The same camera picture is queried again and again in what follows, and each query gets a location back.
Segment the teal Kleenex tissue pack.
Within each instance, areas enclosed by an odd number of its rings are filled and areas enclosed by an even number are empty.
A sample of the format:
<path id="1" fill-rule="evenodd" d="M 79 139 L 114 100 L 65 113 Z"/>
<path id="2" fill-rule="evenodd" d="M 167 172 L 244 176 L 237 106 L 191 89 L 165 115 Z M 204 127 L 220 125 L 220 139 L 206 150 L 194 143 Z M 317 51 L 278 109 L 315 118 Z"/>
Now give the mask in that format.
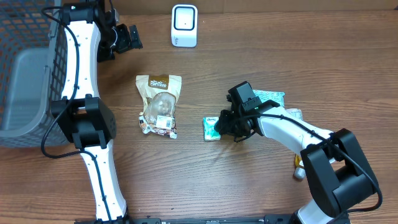
<path id="1" fill-rule="evenodd" d="M 219 141 L 221 135 L 215 130 L 219 117 L 204 117 L 203 118 L 203 132 L 205 141 Z"/>

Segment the teal wet wipes pack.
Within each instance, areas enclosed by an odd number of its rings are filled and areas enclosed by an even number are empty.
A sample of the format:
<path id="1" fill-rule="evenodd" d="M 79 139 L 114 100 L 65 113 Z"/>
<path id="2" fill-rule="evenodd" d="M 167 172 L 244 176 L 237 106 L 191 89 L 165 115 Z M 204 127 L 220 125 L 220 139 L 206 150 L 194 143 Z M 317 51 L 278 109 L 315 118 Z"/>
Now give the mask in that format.
<path id="1" fill-rule="evenodd" d="M 258 96 L 262 103 L 268 100 L 272 100 L 284 107 L 284 96 L 283 91 L 265 91 L 265 90 L 253 90 L 254 94 Z"/>

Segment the brown snack bag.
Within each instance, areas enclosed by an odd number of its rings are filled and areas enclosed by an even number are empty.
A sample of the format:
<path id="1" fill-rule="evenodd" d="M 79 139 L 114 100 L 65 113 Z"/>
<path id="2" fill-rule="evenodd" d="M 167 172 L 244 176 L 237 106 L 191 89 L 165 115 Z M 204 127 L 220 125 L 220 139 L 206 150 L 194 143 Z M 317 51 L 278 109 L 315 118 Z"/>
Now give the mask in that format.
<path id="1" fill-rule="evenodd" d="M 144 134 L 177 138 L 175 106 L 180 98 L 182 78 L 177 75 L 138 75 L 136 87 L 143 100 L 139 126 Z"/>

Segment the green lidded white jar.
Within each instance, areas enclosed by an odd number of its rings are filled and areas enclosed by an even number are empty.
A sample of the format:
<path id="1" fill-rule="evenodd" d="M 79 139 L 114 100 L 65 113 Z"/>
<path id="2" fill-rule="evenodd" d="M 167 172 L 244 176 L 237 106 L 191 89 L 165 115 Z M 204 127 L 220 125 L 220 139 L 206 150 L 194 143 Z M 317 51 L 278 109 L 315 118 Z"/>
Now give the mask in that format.
<path id="1" fill-rule="evenodd" d="M 302 120 L 303 121 L 303 114 L 302 111 L 298 108 L 289 108 L 286 109 L 286 112 L 289 114 L 289 116 L 298 119 L 298 120 Z"/>

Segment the yellow tea bottle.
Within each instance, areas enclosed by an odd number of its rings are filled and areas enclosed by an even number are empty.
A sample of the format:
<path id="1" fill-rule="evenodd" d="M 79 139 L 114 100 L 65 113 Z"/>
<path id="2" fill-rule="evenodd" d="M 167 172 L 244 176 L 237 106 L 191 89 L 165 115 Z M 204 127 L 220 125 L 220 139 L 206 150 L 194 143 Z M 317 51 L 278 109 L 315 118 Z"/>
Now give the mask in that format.
<path id="1" fill-rule="evenodd" d="M 294 177 L 296 179 L 303 180 L 306 176 L 303 160 L 298 154 L 296 154 L 294 162 L 295 162 L 295 167 L 296 167 L 295 172 L 294 172 Z"/>

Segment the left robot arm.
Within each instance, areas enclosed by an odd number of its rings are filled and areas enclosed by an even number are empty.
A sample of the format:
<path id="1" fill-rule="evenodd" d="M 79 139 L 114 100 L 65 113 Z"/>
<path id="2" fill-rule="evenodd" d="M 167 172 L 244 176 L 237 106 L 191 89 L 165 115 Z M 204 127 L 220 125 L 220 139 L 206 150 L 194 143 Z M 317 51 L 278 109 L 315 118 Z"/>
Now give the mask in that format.
<path id="1" fill-rule="evenodd" d="M 75 151 L 59 158 L 82 157 L 96 202 L 95 223 L 130 223 L 116 173 L 113 140 L 116 118 L 100 98 L 98 63 L 142 48 L 136 26 L 119 23 L 117 10 L 105 9 L 104 1 L 65 3 L 56 8 L 67 43 L 67 74 L 61 99 L 52 101 L 50 125 L 59 126 Z"/>

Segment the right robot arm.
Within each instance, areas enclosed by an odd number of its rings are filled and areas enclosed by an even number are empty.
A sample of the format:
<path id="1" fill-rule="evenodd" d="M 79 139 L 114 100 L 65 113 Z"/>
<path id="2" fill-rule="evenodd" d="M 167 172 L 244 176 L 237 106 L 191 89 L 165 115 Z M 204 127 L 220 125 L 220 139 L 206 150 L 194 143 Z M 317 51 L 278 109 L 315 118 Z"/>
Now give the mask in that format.
<path id="1" fill-rule="evenodd" d="M 235 142 L 254 134 L 273 139 L 303 162 L 312 200 L 293 214 L 265 215 L 264 223 L 349 223 L 349 214 L 377 210 L 383 196 L 356 138 L 347 129 L 333 132 L 295 118 L 275 101 L 255 95 L 248 82 L 229 89 L 231 107 L 215 126 Z"/>

